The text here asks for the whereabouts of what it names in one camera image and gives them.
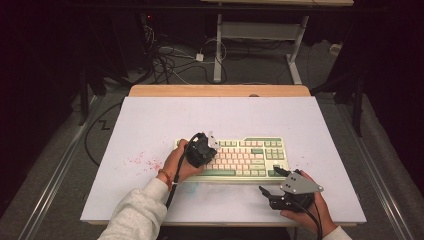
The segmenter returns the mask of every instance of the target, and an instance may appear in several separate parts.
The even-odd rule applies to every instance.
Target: tabletop
[[[187,97],[190,92],[196,97]],[[247,97],[252,94],[260,97]],[[156,175],[176,139],[209,130],[217,139],[283,137],[290,170],[305,170],[324,187],[333,220],[340,225],[366,222],[316,99],[303,86],[269,85],[133,87],[81,220],[106,224],[128,191]],[[279,185],[267,189],[281,192]],[[272,210],[255,184],[187,182],[177,188],[163,225],[287,227],[297,223]]]

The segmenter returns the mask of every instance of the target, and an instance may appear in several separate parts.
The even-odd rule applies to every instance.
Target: white sleeve
[[[347,233],[338,226],[327,236],[323,237],[322,240],[352,240],[352,238],[350,238],[349,235],[347,235]]]
[[[99,239],[156,239],[167,213],[167,196],[168,186],[157,178],[132,190],[116,206]]]

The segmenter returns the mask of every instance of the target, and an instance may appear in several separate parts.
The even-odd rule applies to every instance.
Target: pink marks
[[[143,172],[147,172],[150,170],[159,171],[159,169],[161,169],[163,165],[163,162],[157,159],[146,160],[144,157],[144,152],[141,152],[135,157],[128,157],[126,161],[123,161],[124,165],[127,165],[127,163],[141,165],[141,170]]]
[[[157,159],[152,160],[152,161],[150,161],[150,160],[147,161],[147,165],[149,165],[150,170],[155,170],[155,171],[159,171],[159,169],[161,169],[161,167],[162,167],[162,163]]]
[[[144,153],[144,152],[141,152],[141,153],[140,153],[140,154],[138,154],[138,156],[136,156],[136,157],[128,158],[128,161],[129,161],[130,163],[134,163],[134,164],[140,164],[140,163],[142,163],[142,162],[143,162],[143,153]]]

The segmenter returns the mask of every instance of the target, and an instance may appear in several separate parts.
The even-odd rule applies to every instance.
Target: metal bracket
[[[280,185],[280,189],[295,195],[324,191],[323,187],[296,172],[291,172],[286,177],[286,180]]]

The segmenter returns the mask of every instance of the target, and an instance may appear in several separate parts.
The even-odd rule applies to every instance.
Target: cable
[[[298,228],[295,227],[294,228],[294,233],[293,233],[293,240],[297,240],[297,233],[298,233]]]
[[[84,148],[85,151],[87,152],[88,157],[90,158],[90,160],[97,166],[100,166],[100,163],[98,163],[93,156],[91,155],[90,151],[88,150],[88,146],[87,146],[87,138],[88,138],[88,134],[90,133],[91,129],[93,128],[94,124],[96,124],[100,118],[102,118],[106,113],[108,113],[110,110],[112,110],[113,108],[115,108],[116,106],[122,106],[123,101],[121,101],[120,103],[114,104],[111,107],[109,107],[105,112],[103,112],[99,117],[96,118],[96,120],[93,121],[93,123],[90,125],[90,127],[88,128],[87,133],[85,134],[85,138],[84,138]]]
[[[292,201],[291,202],[293,205],[296,205],[296,207],[298,207],[299,209],[301,209],[304,213],[306,213],[311,219],[312,221],[314,221],[315,225],[317,226],[317,230],[318,230],[318,234],[317,234],[317,240],[322,240],[322,226],[321,226],[321,219],[318,222],[318,220],[314,217],[314,215],[312,215],[311,212],[309,212],[308,210],[306,210],[304,207],[302,207],[301,204],[297,203],[296,201]]]
[[[174,197],[175,191],[177,190],[177,184],[178,184],[178,180],[179,180],[179,178],[180,178],[179,173],[180,173],[180,169],[181,169],[181,165],[182,165],[182,163],[183,163],[183,160],[184,160],[185,156],[187,155],[187,149],[188,149],[188,146],[190,146],[190,145],[191,145],[191,143],[193,142],[193,140],[194,140],[195,138],[197,138],[199,135],[200,135],[200,133],[196,133],[196,134],[195,134],[195,135],[194,135],[194,136],[190,139],[190,141],[189,141],[189,142],[187,143],[187,145],[185,146],[185,149],[184,149],[183,154],[181,155],[180,159],[178,160],[178,167],[177,167],[177,171],[175,172],[174,182],[172,183],[172,189],[171,189],[171,192],[169,193],[168,200],[166,201],[166,204],[165,204],[166,208],[169,208],[169,205],[171,205],[172,198]]]

